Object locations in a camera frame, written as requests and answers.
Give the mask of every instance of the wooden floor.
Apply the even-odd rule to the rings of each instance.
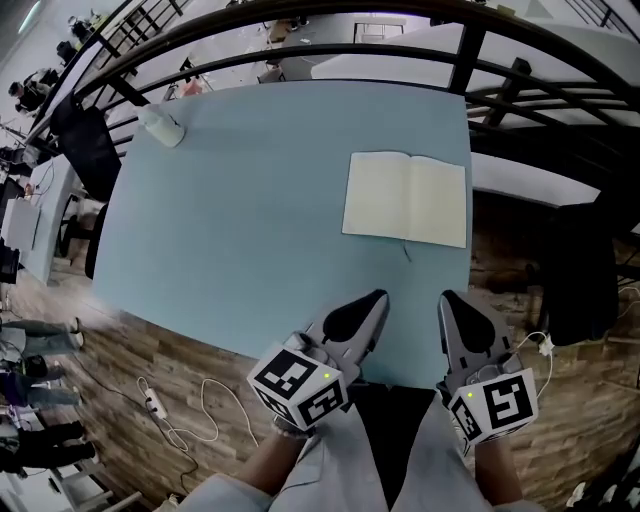
[[[505,315],[514,339],[521,340],[535,325],[540,290],[524,286],[522,293],[497,295],[488,288],[512,280],[535,260],[544,209],[483,195],[474,201],[471,285]],[[620,251],[621,257],[628,254],[628,248]],[[80,266],[76,262],[71,272],[81,274],[78,261]],[[67,371],[66,385],[78,386],[85,404],[57,408],[45,418],[57,422],[79,416],[107,467],[101,482],[117,495],[140,490],[151,508],[168,492],[184,493],[180,474],[194,467],[163,439],[146,413],[136,385],[140,376],[158,391],[175,428],[191,429],[204,438],[216,435],[200,409],[201,382],[210,377],[238,394],[258,439],[266,435],[269,415],[245,383],[250,359],[115,311],[92,296],[90,281],[82,275],[56,273],[54,281],[56,285],[47,288],[21,272],[17,285],[5,287],[4,292],[9,293],[11,308],[25,318],[80,319],[86,340],[83,350],[77,359],[56,359]],[[179,301],[174,311],[180,314]],[[4,320],[10,317],[3,314]],[[557,348],[539,420],[512,437],[527,496],[551,510],[562,509],[577,483],[602,472],[639,433],[640,397],[624,388],[636,386],[640,345],[634,342],[640,334],[639,317],[640,307],[622,319],[610,337],[616,342]],[[525,347],[523,357],[534,368],[537,385],[542,385],[548,361],[536,355],[535,347]],[[131,400],[101,388],[92,377]],[[218,421],[219,438],[204,443],[185,435],[189,453],[199,464],[184,478],[187,490],[215,472],[234,472],[254,448],[244,416],[225,390],[208,385],[205,404]]]

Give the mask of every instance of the white bottle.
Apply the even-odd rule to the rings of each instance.
[[[158,105],[136,107],[136,112],[147,131],[168,148],[175,148],[184,139],[186,130]]]

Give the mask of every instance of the power outlet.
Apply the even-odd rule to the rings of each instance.
[[[162,402],[160,402],[160,399],[158,398],[156,392],[152,388],[147,388],[144,394],[147,397],[147,408],[149,409],[149,412],[151,412],[161,420],[166,419],[166,417],[168,416],[167,410],[162,405]]]

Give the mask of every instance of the white jacket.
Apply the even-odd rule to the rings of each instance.
[[[309,440],[275,498],[216,475],[194,490],[179,512],[389,512],[362,419],[356,407],[330,416]],[[519,501],[495,509],[484,499],[458,451],[442,403],[434,398],[416,435],[402,490],[392,512],[540,512]]]

